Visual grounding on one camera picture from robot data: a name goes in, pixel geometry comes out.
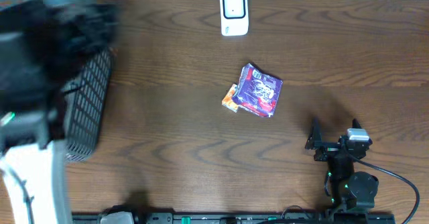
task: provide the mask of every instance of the snack bag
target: snack bag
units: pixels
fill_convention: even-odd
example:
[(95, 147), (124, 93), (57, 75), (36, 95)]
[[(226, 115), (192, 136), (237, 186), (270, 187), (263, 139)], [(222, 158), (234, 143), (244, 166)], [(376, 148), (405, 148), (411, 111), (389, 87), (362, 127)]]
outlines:
[(237, 85), (233, 84), (233, 86), (229, 89), (225, 98), (222, 100), (222, 105), (226, 106), (227, 108), (229, 108), (230, 110), (232, 110), (234, 112), (237, 112), (239, 109), (239, 106), (237, 104), (235, 104), (232, 100), (232, 97), (233, 97), (236, 90), (237, 90)]
[(247, 64), (241, 71), (238, 88), (232, 99), (246, 111), (260, 117), (271, 117), (282, 85), (282, 80), (263, 74)]

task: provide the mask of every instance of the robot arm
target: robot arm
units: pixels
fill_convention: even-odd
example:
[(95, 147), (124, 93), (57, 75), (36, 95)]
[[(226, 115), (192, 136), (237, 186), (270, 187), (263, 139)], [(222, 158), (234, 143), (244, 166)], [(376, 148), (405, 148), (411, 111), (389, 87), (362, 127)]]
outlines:
[(0, 11), (0, 169), (17, 224), (71, 223), (62, 87), (106, 48), (115, 8), (27, 0)]
[[(382, 169), (361, 159), (372, 144), (368, 133), (354, 119), (352, 128), (346, 135), (341, 135), (337, 142), (324, 142), (317, 119), (313, 121), (305, 148), (316, 150), (315, 161), (328, 162), (328, 173), (325, 179), (325, 192), (332, 195), (332, 208), (326, 210), (326, 217), (331, 223), (376, 223), (381, 218), (372, 218), (369, 211), (375, 206), (374, 198), (378, 191), (377, 177), (366, 172), (355, 172), (353, 163), (358, 162), (375, 170), (382, 171), (409, 184), (416, 193), (416, 202), (411, 213), (403, 224), (411, 220), (417, 211), (420, 194), (417, 187), (404, 177)], [(327, 190), (330, 182), (331, 193)], [(395, 223), (393, 215), (383, 223)]]

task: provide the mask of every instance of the purple snack bag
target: purple snack bag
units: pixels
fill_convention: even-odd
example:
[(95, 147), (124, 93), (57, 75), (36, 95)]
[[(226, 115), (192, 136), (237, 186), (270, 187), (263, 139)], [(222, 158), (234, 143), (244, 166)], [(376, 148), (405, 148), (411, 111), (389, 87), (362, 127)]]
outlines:
[(274, 115), (283, 81), (258, 71), (251, 64), (241, 70), (233, 101), (246, 111), (260, 117)]

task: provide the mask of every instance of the wooden table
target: wooden table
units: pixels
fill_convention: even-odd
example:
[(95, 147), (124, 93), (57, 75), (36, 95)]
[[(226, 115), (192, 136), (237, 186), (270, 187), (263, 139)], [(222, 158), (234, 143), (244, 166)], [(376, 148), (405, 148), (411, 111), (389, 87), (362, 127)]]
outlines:
[[(360, 120), (366, 161), (409, 178), (429, 218), (429, 0), (249, 0), (246, 36), (220, 33), (219, 0), (121, 6), (99, 148), (67, 168), (73, 211), (131, 201), (176, 211), (323, 209), (327, 165), (304, 144), (312, 117), (336, 140)], [(221, 105), (254, 62), (284, 80), (275, 115)], [(380, 180), (376, 211), (401, 223), (411, 188)], [(12, 223), (4, 186), (1, 223)]]

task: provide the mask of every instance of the wall outlet device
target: wall outlet device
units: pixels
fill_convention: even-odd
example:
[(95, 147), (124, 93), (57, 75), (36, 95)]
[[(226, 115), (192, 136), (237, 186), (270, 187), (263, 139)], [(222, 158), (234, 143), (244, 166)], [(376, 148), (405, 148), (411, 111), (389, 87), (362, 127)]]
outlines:
[(247, 0), (221, 0), (221, 32), (224, 36), (242, 36), (249, 31)]

